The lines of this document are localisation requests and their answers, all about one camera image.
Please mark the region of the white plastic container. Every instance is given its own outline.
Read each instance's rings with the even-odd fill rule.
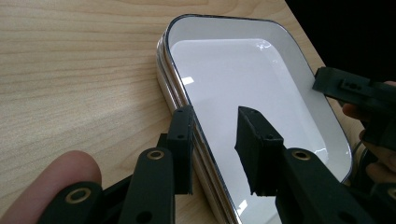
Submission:
[[[285,147],[315,152],[342,181],[344,133],[292,36],[274,21],[175,18],[158,44],[158,79],[172,110],[193,105],[194,168],[220,223],[279,223],[275,198],[250,195],[234,145],[237,107],[259,110]]]

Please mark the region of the black background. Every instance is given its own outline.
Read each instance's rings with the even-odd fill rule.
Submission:
[[[326,66],[375,81],[396,81],[396,3],[286,2]]]

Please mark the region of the human finger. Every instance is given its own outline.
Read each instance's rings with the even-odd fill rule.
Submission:
[[[6,223],[37,223],[55,195],[81,181],[102,183],[96,161],[82,151],[69,151],[53,161],[20,195],[0,219]]]
[[[385,83],[387,83],[390,86],[396,86],[396,82],[394,81],[386,81]]]
[[[364,131],[361,132],[360,138],[364,135]],[[363,141],[363,144],[371,151],[373,154],[386,165],[392,172],[396,174],[396,152],[385,147],[378,147],[374,144]]]
[[[343,113],[353,119],[359,119],[361,121],[370,121],[371,118],[371,114],[369,112],[352,104],[344,104]]]
[[[396,173],[380,161],[369,164],[366,173],[375,183],[396,183]]]

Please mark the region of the wood grain surface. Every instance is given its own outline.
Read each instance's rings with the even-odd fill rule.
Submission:
[[[104,188],[133,172],[171,119],[157,41],[187,13],[277,21],[323,65],[283,0],[0,0],[0,216],[69,150],[97,160]],[[195,176],[177,223],[217,223]]]

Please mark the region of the metal screw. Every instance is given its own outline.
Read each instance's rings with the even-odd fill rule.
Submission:
[[[82,203],[91,195],[91,190],[88,188],[75,189],[67,194],[65,200],[67,203]]]
[[[309,161],[311,160],[311,156],[309,154],[307,154],[304,151],[300,151],[300,150],[293,150],[291,155],[293,155],[294,158],[301,160],[301,161]]]
[[[150,151],[148,153],[148,158],[151,160],[159,160],[161,159],[165,154],[160,151],[160,150],[154,150],[154,151]]]

